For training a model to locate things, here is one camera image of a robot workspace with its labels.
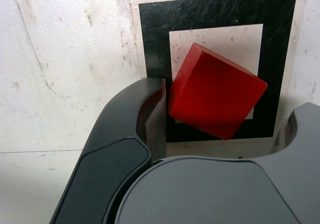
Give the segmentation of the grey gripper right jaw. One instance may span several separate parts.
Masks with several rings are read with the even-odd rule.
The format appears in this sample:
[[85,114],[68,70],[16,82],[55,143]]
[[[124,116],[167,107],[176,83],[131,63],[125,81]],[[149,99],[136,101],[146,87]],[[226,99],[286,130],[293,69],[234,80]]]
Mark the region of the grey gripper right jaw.
[[320,109],[291,113],[290,144],[267,156],[165,158],[129,188],[117,224],[317,224]]

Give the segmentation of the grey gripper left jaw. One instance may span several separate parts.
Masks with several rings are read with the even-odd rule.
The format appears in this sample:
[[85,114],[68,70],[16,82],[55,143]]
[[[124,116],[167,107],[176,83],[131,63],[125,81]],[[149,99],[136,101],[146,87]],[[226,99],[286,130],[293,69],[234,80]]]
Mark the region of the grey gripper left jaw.
[[113,224],[132,183],[152,167],[146,122],[165,106],[166,81],[144,78],[104,107],[51,218],[53,224]]

